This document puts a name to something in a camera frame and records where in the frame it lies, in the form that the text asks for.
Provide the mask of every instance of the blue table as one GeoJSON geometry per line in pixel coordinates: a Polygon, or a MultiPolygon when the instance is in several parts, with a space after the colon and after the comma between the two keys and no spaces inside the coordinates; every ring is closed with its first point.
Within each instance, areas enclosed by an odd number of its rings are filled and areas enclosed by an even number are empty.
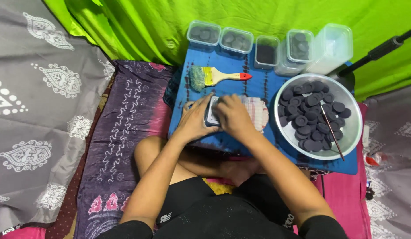
{"type": "MultiPolygon", "coordinates": [[[[358,171],[356,148],[350,154],[345,155],[346,161],[342,161],[341,158],[330,161],[315,160],[299,153],[283,138],[275,123],[273,105],[277,91],[289,77],[277,76],[273,70],[255,69],[253,67],[254,49],[255,46],[249,55],[239,59],[224,55],[220,52],[219,47],[216,47],[213,52],[204,52],[189,45],[168,135],[171,136],[176,130],[183,104],[187,101],[195,101],[213,91],[216,96],[236,93],[250,97],[260,97],[269,110],[269,122],[264,129],[264,136],[293,163],[298,166],[355,175],[358,171]],[[187,77],[189,68],[192,65],[216,67],[223,73],[245,72],[252,75],[253,78],[243,82],[224,80],[217,86],[206,87],[201,93],[198,93],[190,88],[187,77]]],[[[251,155],[241,143],[224,132],[209,135],[193,142],[191,145],[243,156],[251,155]]]]}

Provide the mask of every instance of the green backdrop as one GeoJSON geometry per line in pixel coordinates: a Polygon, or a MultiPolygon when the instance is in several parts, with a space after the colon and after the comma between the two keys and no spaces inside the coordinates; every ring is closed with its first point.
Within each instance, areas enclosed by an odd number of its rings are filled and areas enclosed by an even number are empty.
{"type": "MultiPolygon", "coordinates": [[[[44,0],[75,36],[85,36],[112,59],[183,64],[192,20],[273,35],[289,29],[314,34],[327,23],[353,32],[352,62],[411,28],[411,0],[44,0]]],[[[411,38],[355,71],[356,99],[411,84],[411,38]]]]}

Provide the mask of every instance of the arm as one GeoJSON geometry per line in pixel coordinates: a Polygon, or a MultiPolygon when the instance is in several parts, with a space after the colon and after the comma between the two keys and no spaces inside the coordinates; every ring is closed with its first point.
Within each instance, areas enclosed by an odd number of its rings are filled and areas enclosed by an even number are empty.
{"type": "Polygon", "coordinates": [[[204,124],[204,113],[211,96],[188,102],[183,106],[176,131],[140,179],[130,196],[120,223],[135,220],[146,223],[151,229],[154,227],[184,146],[192,140],[219,130],[218,127],[206,127],[204,124]]]}
{"type": "Polygon", "coordinates": [[[315,215],[335,218],[325,199],[310,180],[256,131],[237,95],[220,97],[215,110],[222,128],[244,144],[260,161],[284,203],[296,217],[298,227],[315,215]]]}

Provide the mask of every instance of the purple fabric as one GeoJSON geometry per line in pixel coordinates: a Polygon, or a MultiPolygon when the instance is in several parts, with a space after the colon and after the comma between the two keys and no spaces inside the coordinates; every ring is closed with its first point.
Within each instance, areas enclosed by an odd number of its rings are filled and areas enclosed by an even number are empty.
{"type": "Polygon", "coordinates": [[[117,74],[99,118],[77,197],[74,239],[94,239],[118,223],[136,186],[133,150],[165,124],[157,118],[175,68],[149,62],[114,61],[117,74]]]}

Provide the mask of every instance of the brush bristles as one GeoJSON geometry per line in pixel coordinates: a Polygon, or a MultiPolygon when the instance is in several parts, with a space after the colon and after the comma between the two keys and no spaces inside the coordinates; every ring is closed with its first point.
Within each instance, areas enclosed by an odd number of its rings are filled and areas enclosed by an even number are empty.
{"type": "Polygon", "coordinates": [[[189,80],[191,87],[197,92],[200,92],[205,87],[205,74],[203,68],[197,65],[191,66],[189,70],[189,80]]]}

